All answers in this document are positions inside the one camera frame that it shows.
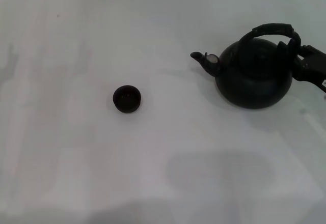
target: kettle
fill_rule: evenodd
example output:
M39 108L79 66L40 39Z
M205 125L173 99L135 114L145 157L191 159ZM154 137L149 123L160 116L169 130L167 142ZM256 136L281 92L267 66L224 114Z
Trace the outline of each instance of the kettle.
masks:
M288 44L276 45L257 38L264 35L291 39ZM326 54L309 45L301 46L299 35L289 24L270 23L254 28L220 57L200 52L191 53L191 57L215 77L221 94L239 107L272 106L289 91L292 78L311 82L326 93Z

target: small black bowl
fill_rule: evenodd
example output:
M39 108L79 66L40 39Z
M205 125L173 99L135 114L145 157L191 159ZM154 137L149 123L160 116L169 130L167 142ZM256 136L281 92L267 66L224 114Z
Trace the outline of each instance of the small black bowl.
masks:
M141 105L141 93L133 86L122 86L113 94L113 103L123 113L132 113Z

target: white surface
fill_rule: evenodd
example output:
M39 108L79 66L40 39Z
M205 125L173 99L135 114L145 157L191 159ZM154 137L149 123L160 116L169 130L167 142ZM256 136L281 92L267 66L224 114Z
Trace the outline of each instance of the white surface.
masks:
M324 223L324 94L242 110L189 57L268 22L326 50L324 2L0 0L0 223Z

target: kettle spout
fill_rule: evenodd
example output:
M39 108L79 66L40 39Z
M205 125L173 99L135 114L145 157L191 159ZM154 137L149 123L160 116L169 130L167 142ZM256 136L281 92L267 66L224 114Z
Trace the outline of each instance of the kettle spout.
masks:
M192 52L190 54L194 60L204 68L204 70L211 76L217 77L220 73L220 59L214 54L207 55L200 52Z

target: kettle handle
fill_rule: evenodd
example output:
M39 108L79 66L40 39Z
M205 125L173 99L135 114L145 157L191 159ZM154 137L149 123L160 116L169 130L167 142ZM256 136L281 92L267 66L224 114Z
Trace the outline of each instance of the kettle handle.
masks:
M294 58L297 56L300 46L301 46L301 38L294 31L290 24L278 24L278 23L270 23L263 24L259 27L253 28L251 32L244 35L237 46L237 49L233 55L233 60L238 58L238 55L243 48L243 46L253 38L261 37L265 35L280 35L291 38L288 47L289 47L289 57Z

